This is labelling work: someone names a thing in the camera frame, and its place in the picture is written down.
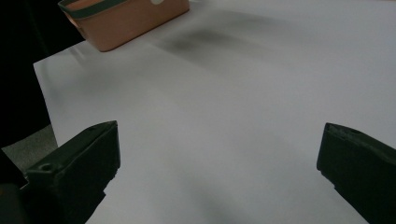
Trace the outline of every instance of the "white table surface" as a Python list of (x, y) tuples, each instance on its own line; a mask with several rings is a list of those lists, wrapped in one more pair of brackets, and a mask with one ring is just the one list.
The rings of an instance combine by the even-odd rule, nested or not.
[(119, 124), (121, 168), (90, 224), (366, 223), (316, 169), (324, 125), (396, 147), (395, 2), (193, 1), (35, 71), (58, 145)]

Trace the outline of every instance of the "black fabric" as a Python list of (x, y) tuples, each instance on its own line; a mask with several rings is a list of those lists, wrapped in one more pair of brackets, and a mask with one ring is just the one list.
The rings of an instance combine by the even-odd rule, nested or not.
[(33, 63), (83, 38), (54, 0), (14, 0), (0, 14), (2, 27), (0, 147), (50, 124)]

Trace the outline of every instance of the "green stripe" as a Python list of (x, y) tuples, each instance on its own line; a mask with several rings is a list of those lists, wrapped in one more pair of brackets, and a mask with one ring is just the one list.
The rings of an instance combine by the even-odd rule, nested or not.
[(58, 3), (58, 6), (61, 8), (62, 11), (69, 14), (73, 19), (81, 19), (81, 18), (92, 16), (92, 15), (94, 15), (98, 12), (101, 12), (103, 10), (106, 10), (110, 7), (114, 7), (115, 5), (118, 5), (118, 4), (125, 2), (127, 0), (103, 0), (102, 2), (93, 4), (92, 6), (84, 7), (82, 9), (78, 9), (78, 10), (70, 10), (69, 8), (67, 8), (67, 5), (77, 2), (77, 1), (78, 0), (63, 0)]

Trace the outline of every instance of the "orange box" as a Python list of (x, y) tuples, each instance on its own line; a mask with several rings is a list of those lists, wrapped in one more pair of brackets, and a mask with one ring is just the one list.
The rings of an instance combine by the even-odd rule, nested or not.
[(100, 51), (115, 49), (190, 9), (189, 0), (63, 0), (58, 6)]

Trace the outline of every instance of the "dark background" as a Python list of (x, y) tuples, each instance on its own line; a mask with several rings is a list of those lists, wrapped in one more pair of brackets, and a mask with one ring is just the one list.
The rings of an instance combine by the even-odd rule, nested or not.
[(57, 0), (12, 0), (0, 13), (0, 147), (11, 145), (50, 124), (33, 63), (83, 40), (59, 9)]

